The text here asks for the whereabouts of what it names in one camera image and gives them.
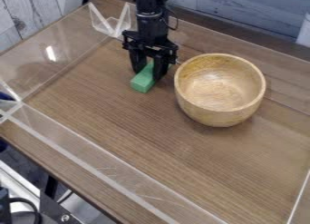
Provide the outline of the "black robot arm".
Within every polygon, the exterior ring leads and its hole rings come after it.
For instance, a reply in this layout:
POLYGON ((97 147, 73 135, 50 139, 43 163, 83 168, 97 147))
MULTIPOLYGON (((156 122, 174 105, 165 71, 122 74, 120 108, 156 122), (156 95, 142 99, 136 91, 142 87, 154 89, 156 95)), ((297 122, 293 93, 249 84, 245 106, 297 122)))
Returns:
POLYGON ((124 48, 130 53, 136 73, 148 66, 148 58, 154 60, 153 80, 160 81, 176 64, 178 45, 169 39, 172 10, 169 0, 136 0, 137 30, 124 31, 124 48))

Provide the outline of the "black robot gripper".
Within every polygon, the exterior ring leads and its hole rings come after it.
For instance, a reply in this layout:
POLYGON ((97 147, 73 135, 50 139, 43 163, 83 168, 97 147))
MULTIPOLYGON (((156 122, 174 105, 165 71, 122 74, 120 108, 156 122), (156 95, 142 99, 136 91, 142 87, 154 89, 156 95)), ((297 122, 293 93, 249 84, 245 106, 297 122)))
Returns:
POLYGON ((177 63, 178 45, 168 37, 149 42, 138 31, 124 31, 124 48, 130 52, 136 73, 145 69, 149 63, 148 58, 154 58, 153 79, 158 82, 168 74, 170 63, 177 63))

